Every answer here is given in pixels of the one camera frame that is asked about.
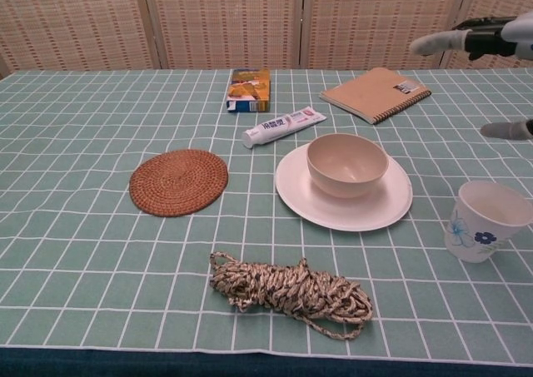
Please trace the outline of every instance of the tablecloth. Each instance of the tablecloth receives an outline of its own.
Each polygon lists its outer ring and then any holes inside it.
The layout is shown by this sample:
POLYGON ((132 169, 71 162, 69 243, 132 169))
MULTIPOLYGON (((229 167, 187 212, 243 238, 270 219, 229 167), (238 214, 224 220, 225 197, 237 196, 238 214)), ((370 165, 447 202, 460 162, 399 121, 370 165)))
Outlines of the tablecloth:
POLYGON ((228 70, 17 72, 0 82, 0 345, 22 349, 262 352, 297 357, 533 366, 533 230, 487 262, 444 247, 460 185, 498 181, 531 199, 533 141, 481 136, 533 116, 533 70, 400 71, 432 95, 377 126, 318 98, 361 72, 271 71, 271 110, 231 114, 228 70), (253 150, 243 130, 311 106, 327 119, 253 150), (378 231, 332 231, 291 211, 279 161, 329 132, 380 144, 414 198, 378 231), (191 216, 139 211, 128 179, 160 153, 199 148, 228 165, 221 197, 191 216), (326 338, 208 285, 208 256, 356 280, 375 316, 356 340, 326 338))

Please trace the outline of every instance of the label on notebook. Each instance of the label on notebook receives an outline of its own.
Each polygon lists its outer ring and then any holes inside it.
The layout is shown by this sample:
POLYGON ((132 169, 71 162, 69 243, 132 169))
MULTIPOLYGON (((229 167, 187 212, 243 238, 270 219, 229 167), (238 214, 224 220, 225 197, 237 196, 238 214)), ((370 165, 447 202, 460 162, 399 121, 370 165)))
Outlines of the label on notebook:
POLYGON ((410 92, 417 90, 419 87, 420 86, 418 84, 416 84, 415 82, 411 82, 409 80, 405 80, 394 86, 396 90, 400 90, 404 94, 409 94, 410 92))

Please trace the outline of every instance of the coiled rope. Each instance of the coiled rope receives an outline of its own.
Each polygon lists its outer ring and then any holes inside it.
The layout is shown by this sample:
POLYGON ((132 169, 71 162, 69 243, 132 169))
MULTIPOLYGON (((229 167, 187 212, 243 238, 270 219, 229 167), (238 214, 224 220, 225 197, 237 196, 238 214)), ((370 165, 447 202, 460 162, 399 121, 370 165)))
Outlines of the coiled rope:
POLYGON ((226 253, 214 252, 210 262, 214 270, 210 286, 227 296, 230 305, 236 305, 241 312, 251 305, 272 308, 335 340, 355 339, 372 317, 371 299, 358 283, 325 271, 309 270, 306 258, 297 266, 277 266, 244 263, 226 253), (227 262, 218 264, 217 258, 227 262), (355 327, 339 334, 313 321, 318 319, 355 327))

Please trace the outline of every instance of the dark blue table edge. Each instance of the dark blue table edge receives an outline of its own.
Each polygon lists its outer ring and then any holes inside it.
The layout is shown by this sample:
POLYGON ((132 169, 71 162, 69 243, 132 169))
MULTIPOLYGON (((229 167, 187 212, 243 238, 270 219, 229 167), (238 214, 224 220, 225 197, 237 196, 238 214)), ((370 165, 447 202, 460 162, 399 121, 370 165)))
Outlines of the dark blue table edge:
POLYGON ((499 365, 339 360, 264 354, 123 352, 111 350, 0 349, 0 376, 528 376, 533 368, 499 365))

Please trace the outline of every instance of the flower print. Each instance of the flower print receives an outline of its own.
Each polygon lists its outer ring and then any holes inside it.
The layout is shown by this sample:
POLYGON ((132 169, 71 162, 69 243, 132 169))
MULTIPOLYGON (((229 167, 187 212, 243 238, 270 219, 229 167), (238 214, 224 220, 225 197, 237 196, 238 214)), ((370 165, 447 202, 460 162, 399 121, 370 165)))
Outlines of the flower print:
POLYGON ((457 211, 451 218, 447 230, 455 240, 454 245, 464 246, 466 248, 474 246, 474 241, 472 241, 472 238, 469 235, 468 226, 462 218, 457 217, 457 211))
POLYGON ((476 235, 474 236, 474 240, 476 240, 477 242, 479 242, 480 244, 485 244, 485 245, 488 245, 488 244, 492 244, 494 241, 496 241, 496 237, 492 234, 492 233, 489 233, 487 231, 483 232, 483 233, 480 233, 479 231, 476 233, 476 235))
POLYGON ((502 245, 501 242, 495 242, 492 244, 489 244, 487 246, 481 246, 480 249, 477 251, 478 254, 492 254, 492 252, 496 251, 498 248, 500 248, 502 245))

